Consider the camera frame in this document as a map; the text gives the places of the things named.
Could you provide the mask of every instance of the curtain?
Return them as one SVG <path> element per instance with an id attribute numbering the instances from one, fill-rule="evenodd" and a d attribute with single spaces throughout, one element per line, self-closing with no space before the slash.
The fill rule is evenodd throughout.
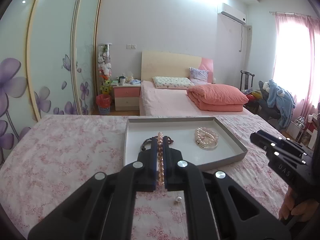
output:
<path id="1" fill-rule="evenodd" d="M 295 99 L 293 119 L 317 113 L 320 100 L 320 19 L 276 13 L 273 79 Z"/>

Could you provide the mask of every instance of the tray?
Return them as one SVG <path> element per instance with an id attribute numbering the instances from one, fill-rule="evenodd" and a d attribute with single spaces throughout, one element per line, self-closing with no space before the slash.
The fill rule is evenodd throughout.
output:
<path id="1" fill-rule="evenodd" d="M 198 127 L 211 128 L 219 135 L 218 146 L 214 150 L 201 149 L 195 143 L 194 132 Z M 202 171 L 240 161 L 248 151 L 215 117 L 128 119 L 124 165 L 135 162 L 143 141 L 158 135 L 158 132 L 171 137 L 174 142 L 170 148 L 181 151 L 184 160 L 197 165 Z"/>

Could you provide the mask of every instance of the pink drawer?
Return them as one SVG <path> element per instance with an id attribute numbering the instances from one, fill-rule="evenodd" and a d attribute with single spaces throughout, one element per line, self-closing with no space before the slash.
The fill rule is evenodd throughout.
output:
<path id="1" fill-rule="evenodd" d="M 139 96 L 140 96 L 140 87 L 138 88 L 115 87 L 115 98 L 137 98 Z"/>

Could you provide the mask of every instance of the person's hand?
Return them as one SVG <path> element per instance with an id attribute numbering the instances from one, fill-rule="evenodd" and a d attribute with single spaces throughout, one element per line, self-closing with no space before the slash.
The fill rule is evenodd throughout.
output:
<path id="1" fill-rule="evenodd" d="M 299 220 L 301 222 L 309 221 L 318 208 L 319 203 L 314 199 L 309 199 L 293 208 L 294 198 L 292 197 L 292 193 L 293 190 L 289 187 L 279 211 L 279 219 L 288 219 L 291 214 L 293 216 L 301 215 Z"/>

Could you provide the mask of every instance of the wall socket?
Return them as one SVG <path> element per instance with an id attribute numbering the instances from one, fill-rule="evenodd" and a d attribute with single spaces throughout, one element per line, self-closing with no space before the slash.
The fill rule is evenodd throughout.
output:
<path id="1" fill-rule="evenodd" d="M 136 49 L 137 44 L 127 44 L 127 49 Z"/>

